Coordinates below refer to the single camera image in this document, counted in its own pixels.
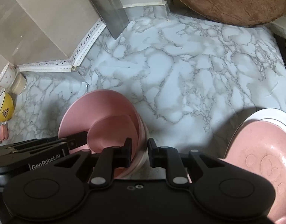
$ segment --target white decorative trim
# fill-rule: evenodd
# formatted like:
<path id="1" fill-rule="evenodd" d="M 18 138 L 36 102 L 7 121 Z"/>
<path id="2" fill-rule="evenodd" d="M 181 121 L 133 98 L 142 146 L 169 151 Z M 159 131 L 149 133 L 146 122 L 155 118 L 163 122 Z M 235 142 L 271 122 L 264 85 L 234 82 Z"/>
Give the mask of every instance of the white decorative trim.
<path id="1" fill-rule="evenodd" d="M 92 26 L 89 32 L 84 36 L 78 44 L 71 58 L 66 60 L 53 60 L 46 62 L 30 63 L 16 66 L 20 71 L 72 71 L 74 66 L 79 66 L 91 46 L 94 44 L 98 36 L 105 29 L 106 24 L 100 18 Z"/>

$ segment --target countertop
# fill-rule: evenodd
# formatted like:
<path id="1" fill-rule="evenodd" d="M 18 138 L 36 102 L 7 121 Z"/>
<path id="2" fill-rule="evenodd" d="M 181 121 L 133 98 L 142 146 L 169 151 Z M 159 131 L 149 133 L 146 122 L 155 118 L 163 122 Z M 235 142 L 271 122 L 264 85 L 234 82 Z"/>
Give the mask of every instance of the countertop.
<path id="1" fill-rule="evenodd" d="M 223 157 L 235 129 L 261 108 L 286 112 L 286 71 L 272 32 L 171 15 L 130 22 L 115 41 L 106 28 L 78 71 L 87 82 L 27 74 L 8 121 L 14 143 L 57 135 L 81 95 L 125 95 L 159 146 Z M 133 177 L 163 177 L 140 170 Z"/>

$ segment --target white marble surface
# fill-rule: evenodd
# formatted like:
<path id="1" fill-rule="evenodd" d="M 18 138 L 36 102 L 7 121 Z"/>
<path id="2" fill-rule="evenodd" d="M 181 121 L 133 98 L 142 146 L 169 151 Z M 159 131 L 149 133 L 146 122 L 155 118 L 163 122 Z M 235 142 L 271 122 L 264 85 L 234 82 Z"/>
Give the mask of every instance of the white marble surface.
<path id="1" fill-rule="evenodd" d="M 271 32 L 171 15 L 107 29 L 81 65 L 89 91 L 111 89 L 136 107 L 158 145 L 223 157 L 240 123 L 260 108 L 286 112 L 286 71 Z M 27 78 L 10 141 L 54 136 L 86 91 L 79 82 Z M 158 177 L 143 168 L 135 177 Z"/>

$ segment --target yellow enamel bowl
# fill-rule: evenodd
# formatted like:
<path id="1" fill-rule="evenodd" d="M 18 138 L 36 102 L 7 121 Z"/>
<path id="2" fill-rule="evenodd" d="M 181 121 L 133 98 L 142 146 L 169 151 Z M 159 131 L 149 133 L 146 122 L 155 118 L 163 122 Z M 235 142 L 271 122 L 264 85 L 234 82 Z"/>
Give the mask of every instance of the yellow enamel bowl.
<path id="1" fill-rule="evenodd" d="M 3 92 L 0 95 L 0 122 L 9 120 L 14 112 L 14 105 L 11 96 Z"/>

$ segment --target pink bowl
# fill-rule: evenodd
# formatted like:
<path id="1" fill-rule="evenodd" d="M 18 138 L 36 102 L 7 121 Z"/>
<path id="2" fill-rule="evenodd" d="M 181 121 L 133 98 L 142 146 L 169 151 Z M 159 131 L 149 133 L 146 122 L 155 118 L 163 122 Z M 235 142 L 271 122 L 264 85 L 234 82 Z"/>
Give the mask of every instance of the pink bowl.
<path id="1" fill-rule="evenodd" d="M 223 160 L 272 183 L 276 199 L 268 217 L 275 224 L 286 224 L 286 132 L 267 121 L 248 123 L 235 136 Z"/>
<path id="2" fill-rule="evenodd" d="M 81 131 L 88 131 L 87 145 L 75 151 L 91 149 L 93 153 L 101 152 L 105 147 L 122 146 L 127 137 L 132 138 L 131 165 L 116 169 L 116 178 L 133 173 L 144 158 L 147 144 L 144 124 L 132 103 L 118 92 L 92 91 L 69 107 L 61 121 L 58 138 Z"/>

